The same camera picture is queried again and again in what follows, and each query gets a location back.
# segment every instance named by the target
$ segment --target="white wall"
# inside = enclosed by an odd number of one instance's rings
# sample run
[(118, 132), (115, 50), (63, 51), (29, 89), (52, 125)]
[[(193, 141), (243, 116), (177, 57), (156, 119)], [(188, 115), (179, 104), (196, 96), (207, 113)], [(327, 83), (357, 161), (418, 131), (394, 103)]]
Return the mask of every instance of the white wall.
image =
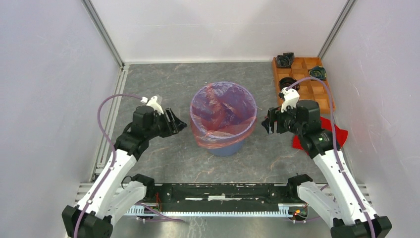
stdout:
[(81, 1), (1, 1), (0, 237), (64, 236), (118, 70)]
[(357, 1), (323, 64), (344, 145), (390, 238), (420, 233), (420, 2)]
[(316, 56), (345, 0), (92, 0), (127, 62)]

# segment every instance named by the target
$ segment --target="red cloth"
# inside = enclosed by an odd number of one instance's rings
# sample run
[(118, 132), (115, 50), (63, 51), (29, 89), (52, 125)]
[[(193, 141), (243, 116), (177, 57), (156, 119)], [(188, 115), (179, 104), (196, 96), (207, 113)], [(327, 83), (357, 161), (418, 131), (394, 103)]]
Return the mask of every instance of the red cloth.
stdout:
[[(322, 122), (322, 124), (321, 124), (321, 127), (322, 128), (324, 128), (326, 130), (332, 130), (332, 128), (331, 128), (331, 121), (330, 120), (328, 120), (326, 118), (323, 118), (323, 117), (320, 117), (320, 119), (321, 119), (321, 122)], [(336, 131), (336, 136), (337, 136), (338, 144), (341, 147), (341, 146), (344, 145), (344, 142), (346, 142), (347, 135), (349, 134), (349, 132), (346, 131), (346, 130), (342, 130), (342, 129), (338, 128), (337, 125), (334, 125), (334, 127), (335, 127), (335, 131)], [(301, 142), (300, 142), (300, 140), (299, 140), (299, 138), (298, 138), (297, 135), (295, 135), (295, 137), (293, 137), (292, 147), (293, 148), (296, 148), (296, 149), (303, 150), (303, 148), (301, 146)]]

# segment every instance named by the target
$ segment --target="metal frame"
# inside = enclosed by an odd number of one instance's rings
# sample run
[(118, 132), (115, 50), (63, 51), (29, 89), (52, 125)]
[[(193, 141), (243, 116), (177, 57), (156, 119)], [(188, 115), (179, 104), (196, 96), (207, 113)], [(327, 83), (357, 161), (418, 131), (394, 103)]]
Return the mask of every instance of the metal frame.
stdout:
[[(75, 201), (76, 203), (80, 199), (82, 199), (86, 195), (87, 192), (89, 192), (89, 189), (91, 189), (92, 185), (93, 185), (93, 183), (81, 183), (80, 184), (79, 190), (77, 191), (77, 195), (76, 195), (76, 201)], [(318, 188), (321, 189), (323, 186), (326, 185), (326, 183), (316, 183), (316, 185), (317, 185)], [(286, 186), (286, 184), (285, 183), (276, 183), (275, 186)], [(362, 192), (362, 194), (366, 198), (366, 200), (369, 203), (371, 203), (370, 196), (369, 196), (369, 193), (368, 193), (368, 189), (366, 188), (366, 185), (364, 185), (363, 183), (360, 183), (360, 184), (357, 184), (357, 186), (359, 187), (360, 191)], [(117, 190), (115, 191), (115, 195), (118, 195), (123, 190), (124, 189), (121, 186), (119, 186), (117, 188)], [(333, 196), (334, 196), (330, 187), (326, 187), (322, 192), (325, 193), (327, 196), (329, 196), (331, 198), (333, 198)]]
[(114, 43), (111, 40), (108, 32), (106, 31), (104, 24), (102, 23), (101, 19), (99, 18), (98, 13), (95, 10), (92, 2), (90, 0), (82, 0), (83, 5), (85, 6), (88, 14), (91, 16), (93, 23), (95, 24), (99, 34), (102, 36), (102, 39), (105, 41), (106, 46), (111, 51), (112, 56), (114, 57), (115, 62), (120, 66), (124, 67), (124, 61), (122, 60), (121, 56), (119, 55)]
[(343, 10), (341, 10), (340, 15), (337, 18), (337, 21), (335, 22), (334, 26), (332, 27), (327, 39), (325, 40), (324, 44), (321, 47), (321, 50), (319, 51), (318, 57), (323, 58), (325, 56), (325, 53), (331, 46), (332, 41), (337, 36), (338, 31), (341, 29), (341, 26), (343, 25), (343, 22), (346, 20), (350, 10), (353, 8), (356, 0), (347, 0), (346, 4), (343, 7)]
[[(123, 93), (125, 81), (127, 80), (129, 67), (130, 65), (126, 65), (122, 69), (118, 77), (116, 86), (115, 86), (114, 95)], [(110, 138), (112, 138), (112, 133), (114, 131), (115, 121), (117, 119), (118, 108), (119, 108), (120, 103), (121, 103), (121, 97), (113, 98), (111, 107), (108, 112), (108, 116), (106, 117), (104, 129)], [(109, 143), (106, 141), (104, 137), (102, 137), (101, 142), (99, 143), (98, 149), (96, 150), (96, 153), (95, 153), (96, 161), (95, 161), (95, 165), (93, 166), (93, 170), (91, 171), (91, 174), (92, 174), (91, 181), (93, 181), (95, 178), (95, 175), (99, 175), (102, 169), (104, 168), (108, 151), (109, 151)]]

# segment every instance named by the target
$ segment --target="white bracket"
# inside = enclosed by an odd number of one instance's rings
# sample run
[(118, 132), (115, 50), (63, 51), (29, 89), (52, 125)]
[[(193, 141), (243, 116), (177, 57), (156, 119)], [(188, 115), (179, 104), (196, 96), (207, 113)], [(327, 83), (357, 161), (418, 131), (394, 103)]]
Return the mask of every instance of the white bracket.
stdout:
[(284, 102), (281, 104), (281, 112), (285, 112), (288, 106), (295, 108), (299, 101), (298, 91), (294, 89), (287, 90), (286, 88), (283, 88), (281, 93), (284, 95)]
[[(127, 152), (123, 150), (116, 151), (115, 164), (113, 168), (109, 169), (111, 165), (111, 160), (111, 158), (108, 160), (104, 167), (104, 170), (99, 175), (93, 186), (86, 193), (86, 195), (82, 199), (80, 199), (79, 202), (77, 202), (77, 205), (79, 205), (80, 210), (83, 209), (83, 207), (86, 205), (86, 202), (89, 202), (90, 205), (86, 210), (86, 213), (94, 211), (96, 213), (95, 216), (99, 219), (104, 218), (109, 208), (109, 204), (111, 203), (112, 197), (114, 196), (119, 184), (123, 180), (124, 176), (128, 173), (128, 171), (137, 162), (134, 156), (127, 155)], [(106, 177), (105, 181), (99, 188), (93, 200), (89, 201), (89, 197), (91, 196), (92, 192), (99, 185), (100, 181), (106, 173), (108, 173), (108, 176)]]
[(300, 199), (307, 202), (330, 228), (334, 226), (334, 218), (341, 219), (341, 212), (338, 204), (325, 195), (325, 193), (318, 188), (316, 183), (302, 183), (298, 186), (298, 196)]
[(149, 99), (146, 106), (152, 107), (153, 109), (155, 109), (157, 111), (157, 113), (159, 113), (159, 115), (162, 115), (163, 114), (163, 109), (162, 109), (162, 106), (160, 106), (161, 102), (162, 102), (162, 97), (156, 95), (156, 96), (153, 96)]
[[(315, 156), (314, 162), (324, 174), (327, 183), (329, 184), (331, 191), (337, 200), (344, 224), (355, 224), (355, 220), (357, 219), (359, 219), (361, 222), (364, 222), (366, 221), (366, 217), (342, 173), (346, 173), (346, 175), (349, 177), (357, 195), (360, 197), (363, 205), (366, 207), (366, 212), (369, 214), (371, 219), (374, 219), (374, 214), (376, 214), (376, 211), (363, 196), (353, 176), (350, 174), (350, 171), (344, 162), (343, 152), (338, 151), (338, 155), (344, 168), (343, 171), (340, 170), (337, 164), (333, 150), (326, 151), (325, 155), (318, 154)], [(319, 211), (315, 207), (313, 208), (317, 213), (323, 213), (323, 211)]]
[(131, 181), (110, 203), (106, 216), (111, 215), (111, 224), (118, 220), (138, 201), (146, 196), (146, 187), (137, 181)]

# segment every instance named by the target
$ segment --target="cable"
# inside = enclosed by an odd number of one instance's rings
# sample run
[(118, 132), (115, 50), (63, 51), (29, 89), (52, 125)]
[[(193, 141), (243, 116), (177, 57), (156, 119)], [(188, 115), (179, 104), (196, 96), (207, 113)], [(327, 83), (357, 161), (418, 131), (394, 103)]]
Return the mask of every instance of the cable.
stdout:
[(136, 205), (142, 206), (142, 207), (148, 209), (149, 211), (155, 213), (156, 215), (164, 218), (164, 219), (160, 219), (160, 220), (148, 220), (149, 222), (184, 222), (184, 220), (181, 220), (181, 219), (174, 219), (174, 218), (167, 217), (164, 214), (155, 211), (153, 208), (144, 205), (143, 203), (138, 202), (138, 203), (136, 203)]
[(324, 89), (327, 91), (327, 94), (328, 94), (328, 100), (329, 100), (329, 110), (330, 110), (330, 116), (331, 116), (330, 122), (331, 122), (331, 128), (332, 128), (332, 141), (333, 141), (332, 145), (333, 145), (333, 148), (334, 148), (334, 155), (335, 155), (335, 159), (337, 160), (338, 167), (340, 168), (340, 171), (341, 171), (341, 173), (342, 173), (342, 175), (343, 175), (344, 179), (346, 180), (347, 185), (349, 186), (350, 190), (352, 191), (352, 193), (353, 193), (354, 197), (356, 198), (357, 202), (358, 202), (358, 203), (359, 203), (359, 205), (360, 205), (360, 208), (361, 208), (361, 209), (362, 209), (362, 211), (363, 211), (363, 214), (364, 214), (364, 215), (365, 215), (365, 217), (366, 217), (367, 223), (369, 224), (370, 236), (371, 236), (372, 238), (375, 238), (376, 236), (375, 236), (375, 230), (374, 230), (374, 228), (373, 228), (373, 223), (372, 223), (372, 220), (370, 219), (369, 214), (366, 212), (366, 207), (365, 207), (365, 205), (363, 204), (362, 200), (360, 199), (359, 195), (357, 194), (356, 189), (353, 187), (353, 184), (352, 184), (352, 182), (350, 181), (350, 179), (349, 179), (349, 177), (348, 177), (347, 173), (344, 171), (343, 164), (342, 164), (342, 162), (341, 162), (341, 160), (340, 160), (340, 157), (339, 157), (339, 155), (338, 155), (338, 149), (337, 149), (337, 143), (336, 143), (336, 141), (337, 141), (337, 137), (336, 137), (336, 131), (335, 131), (335, 126), (334, 126), (333, 110), (332, 110), (332, 108), (333, 108), (333, 107), (332, 107), (332, 96), (331, 96), (331, 92), (329, 91), (329, 88), (327, 87), (327, 85), (326, 85), (326, 84), (325, 84), (322, 80), (320, 80), (320, 79), (318, 79), (318, 78), (314, 78), (314, 77), (306, 77), (306, 78), (303, 78), (303, 79), (301, 79), (301, 80), (299, 80), (299, 81), (297, 81), (297, 82), (293, 83), (292, 85), (290, 85), (290, 86), (287, 88), (287, 90), (289, 90), (289, 89), (293, 88), (296, 84), (299, 84), (299, 83), (301, 83), (301, 82), (303, 82), (303, 81), (306, 81), (306, 80), (315, 80), (315, 81), (320, 82), (320, 83), (323, 85)]
[(94, 199), (96, 193), (98, 192), (99, 188), (102, 186), (102, 184), (104, 183), (105, 179), (108, 177), (109, 173), (111, 172), (111, 168), (113, 168), (114, 164), (115, 164), (115, 160), (116, 160), (116, 150), (114, 145), (112, 144), (112, 140), (110, 139), (110, 137), (106, 134), (104, 127), (102, 126), (101, 123), (101, 110), (102, 107), (105, 105), (106, 102), (108, 102), (110, 99), (116, 98), (116, 97), (121, 97), (121, 96), (125, 96), (125, 97), (130, 97), (130, 98), (136, 98), (139, 100), (142, 100), (141, 97), (135, 96), (135, 95), (130, 95), (130, 94), (115, 94), (112, 96), (109, 96), (107, 98), (105, 98), (105, 100), (99, 105), (98, 107), (98, 112), (97, 112), (97, 121), (98, 121), (98, 126), (99, 129), (101, 130), (102, 134), (104, 135), (106, 141), (111, 145), (111, 151), (112, 151), (112, 160), (111, 160), (111, 164), (109, 165), (108, 170), (105, 172), (104, 176), (102, 177), (102, 179), (99, 181), (98, 186), (93, 190), (91, 196), (89, 197), (88, 201), (86, 202), (85, 206), (82, 209), (82, 212), (80, 213), (79, 217), (77, 218), (77, 222), (76, 222), (76, 226), (74, 227), (74, 238), (78, 238), (79, 235), (79, 227), (80, 227), (80, 223), (82, 221), (83, 215), (85, 214), (86, 210), (89, 207), (89, 201), (92, 202), (92, 200)]
[(122, 185), (122, 183), (124, 182), (124, 180), (125, 180), (126, 178), (130, 178), (130, 179), (132, 179), (133, 177), (131, 177), (131, 176), (127, 175), (127, 176), (125, 176), (125, 177), (122, 179), (122, 181), (121, 181), (121, 187), (122, 187), (122, 189), (125, 189), (125, 188), (124, 188), (124, 186)]

